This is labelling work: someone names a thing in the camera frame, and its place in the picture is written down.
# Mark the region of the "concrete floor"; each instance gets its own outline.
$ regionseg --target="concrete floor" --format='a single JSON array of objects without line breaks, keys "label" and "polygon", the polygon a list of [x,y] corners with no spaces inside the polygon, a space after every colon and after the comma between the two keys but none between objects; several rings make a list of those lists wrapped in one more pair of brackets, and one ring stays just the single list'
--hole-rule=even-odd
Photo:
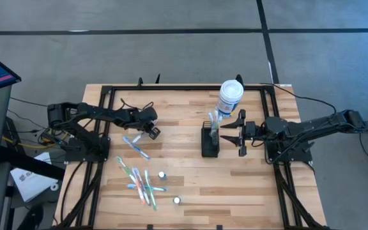
[{"label": "concrete floor", "polygon": [[[263,5],[270,29],[368,28],[368,1],[263,0]],[[256,2],[0,0],[0,30],[197,27],[259,28]],[[270,38],[280,83],[368,119],[368,33]],[[237,73],[248,83],[271,81],[259,33],[0,36],[0,60],[22,77],[12,96],[42,104],[80,102],[88,83],[133,83],[139,77],[154,82],[159,73],[163,83],[221,83]],[[298,106],[302,120],[331,113],[316,102],[298,100]],[[44,108],[11,101],[10,109],[46,125]],[[18,130],[33,128],[15,122]],[[368,135],[364,144],[368,150]],[[368,158],[358,136],[319,139],[312,154],[328,225],[368,229]],[[42,227],[52,222],[54,205],[46,210]]]}]

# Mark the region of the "wooden table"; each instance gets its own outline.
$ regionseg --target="wooden table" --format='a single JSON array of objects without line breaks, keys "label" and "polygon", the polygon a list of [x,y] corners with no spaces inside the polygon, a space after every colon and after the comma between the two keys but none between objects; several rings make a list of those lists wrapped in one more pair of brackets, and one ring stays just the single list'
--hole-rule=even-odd
[{"label": "wooden table", "polygon": [[[88,84],[83,102],[98,105],[101,87]],[[215,229],[216,225],[223,225],[224,229],[283,228],[273,167],[265,163],[262,147],[253,148],[248,143],[248,154],[241,158],[238,148],[220,139],[218,158],[201,157],[201,126],[203,121],[208,121],[207,113],[213,110],[218,94],[218,91],[116,92],[114,108],[121,106],[120,98],[137,107],[153,101],[158,114],[157,127],[162,133],[154,141],[150,138],[140,140],[139,146],[152,158],[145,161],[122,140],[123,135],[135,137],[137,131],[111,125],[111,151],[103,168],[95,229],[146,229],[147,224],[153,224],[155,229]],[[276,90],[276,95],[280,116],[299,122],[295,98],[281,90]],[[264,121],[259,92],[244,92],[236,114],[240,109],[247,111],[248,121],[257,124]],[[225,119],[222,124],[234,120]],[[93,127],[92,122],[86,128],[92,130]],[[238,131],[220,129],[220,134],[238,135]],[[127,166],[138,167],[141,174],[148,169],[154,186],[168,188],[167,192],[155,192],[158,211],[143,206],[137,191],[127,189],[126,185],[131,181],[115,161],[116,156],[122,157]],[[76,165],[72,163],[66,167],[64,185]],[[64,216],[80,197],[85,168],[82,165],[72,180]],[[167,181],[159,180],[157,174],[160,171],[166,173]],[[299,162],[292,164],[292,172],[298,198],[320,224],[326,224],[313,172]],[[175,196],[181,198],[180,205],[173,204]],[[90,198],[86,204],[84,224],[88,221]],[[287,205],[293,224],[289,201]],[[60,207],[59,202],[56,209],[58,220]]]}]

